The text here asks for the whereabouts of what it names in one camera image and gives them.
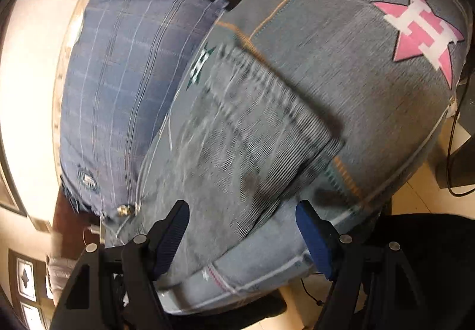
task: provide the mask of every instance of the circular patch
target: circular patch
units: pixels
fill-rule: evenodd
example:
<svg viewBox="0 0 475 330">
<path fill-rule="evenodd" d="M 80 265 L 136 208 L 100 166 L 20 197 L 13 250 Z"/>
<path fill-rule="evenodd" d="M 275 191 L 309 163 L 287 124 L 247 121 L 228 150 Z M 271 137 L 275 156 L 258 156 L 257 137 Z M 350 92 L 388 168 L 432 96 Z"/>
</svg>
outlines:
<svg viewBox="0 0 475 330">
<path fill-rule="evenodd" d="M 78 171 L 79 180 L 90 191 L 97 192 L 97 181 L 94 179 L 91 172 L 86 169 L 80 168 Z"/>
</svg>

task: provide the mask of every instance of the plaid shirt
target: plaid shirt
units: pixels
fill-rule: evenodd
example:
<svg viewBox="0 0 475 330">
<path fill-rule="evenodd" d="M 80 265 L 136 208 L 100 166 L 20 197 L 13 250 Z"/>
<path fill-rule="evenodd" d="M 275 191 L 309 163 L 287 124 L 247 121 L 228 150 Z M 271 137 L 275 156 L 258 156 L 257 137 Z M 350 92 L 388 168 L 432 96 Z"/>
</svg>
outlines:
<svg viewBox="0 0 475 330">
<path fill-rule="evenodd" d="M 75 210 L 133 206 L 142 160 L 182 74 L 222 5 L 91 0 L 61 111 L 63 190 Z"/>
</svg>

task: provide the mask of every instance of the floor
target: floor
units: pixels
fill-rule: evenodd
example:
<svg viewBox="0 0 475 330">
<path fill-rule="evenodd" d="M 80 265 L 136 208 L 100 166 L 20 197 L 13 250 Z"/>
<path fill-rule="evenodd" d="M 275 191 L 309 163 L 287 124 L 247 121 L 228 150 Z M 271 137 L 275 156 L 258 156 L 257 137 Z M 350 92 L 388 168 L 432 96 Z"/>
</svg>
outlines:
<svg viewBox="0 0 475 330">
<path fill-rule="evenodd" d="M 443 126 L 438 144 L 429 154 L 427 161 L 407 183 L 393 196 L 393 214 L 407 213 L 448 213 L 475 219 L 475 193 L 456 198 L 447 189 L 437 185 L 435 166 L 447 156 L 448 140 L 452 119 Z M 455 129 L 452 151 L 460 147 L 470 135 L 459 124 Z M 455 188 L 461 193 L 472 186 Z M 307 290 L 317 299 L 325 300 L 330 283 L 321 275 L 311 275 L 304 279 Z M 301 281 L 295 280 L 281 288 L 287 302 L 287 311 L 275 318 L 255 323 L 246 330 L 303 330 L 312 329 L 321 308 L 303 291 Z"/>
</svg>

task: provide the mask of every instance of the pink star logo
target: pink star logo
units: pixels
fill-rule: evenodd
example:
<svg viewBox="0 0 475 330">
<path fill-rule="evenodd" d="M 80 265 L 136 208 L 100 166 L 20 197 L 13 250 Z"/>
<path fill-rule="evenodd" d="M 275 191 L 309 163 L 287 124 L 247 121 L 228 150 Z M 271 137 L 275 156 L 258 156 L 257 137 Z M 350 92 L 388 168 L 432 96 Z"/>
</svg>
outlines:
<svg viewBox="0 0 475 330">
<path fill-rule="evenodd" d="M 425 56 L 435 70 L 442 70 L 452 89 L 452 60 L 449 43 L 464 36 L 450 23 L 432 12 L 426 0 L 409 0 L 409 5 L 373 2 L 386 15 L 384 19 L 399 30 L 393 61 Z"/>
</svg>

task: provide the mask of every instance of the white wall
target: white wall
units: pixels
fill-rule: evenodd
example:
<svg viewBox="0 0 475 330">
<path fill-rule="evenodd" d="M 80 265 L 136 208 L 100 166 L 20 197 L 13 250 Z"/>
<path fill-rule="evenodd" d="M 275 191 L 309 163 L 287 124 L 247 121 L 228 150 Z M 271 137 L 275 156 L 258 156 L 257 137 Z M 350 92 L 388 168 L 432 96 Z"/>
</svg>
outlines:
<svg viewBox="0 0 475 330">
<path fill-rule="evenodd" d="M 27 212 L 50 221 L 58 194 L 53 84 L 77 1 L 17 0 L 0 58 L 0 122 L 7 162 Z"/>
<path fill-rule="evenodd" d="M 50 235 L 35 230 L 31 221 L 0 208 L 0 284 L 11 302 L 8 275 L 8 250 L 45 261 L 50 249 Z"/>
</svg>

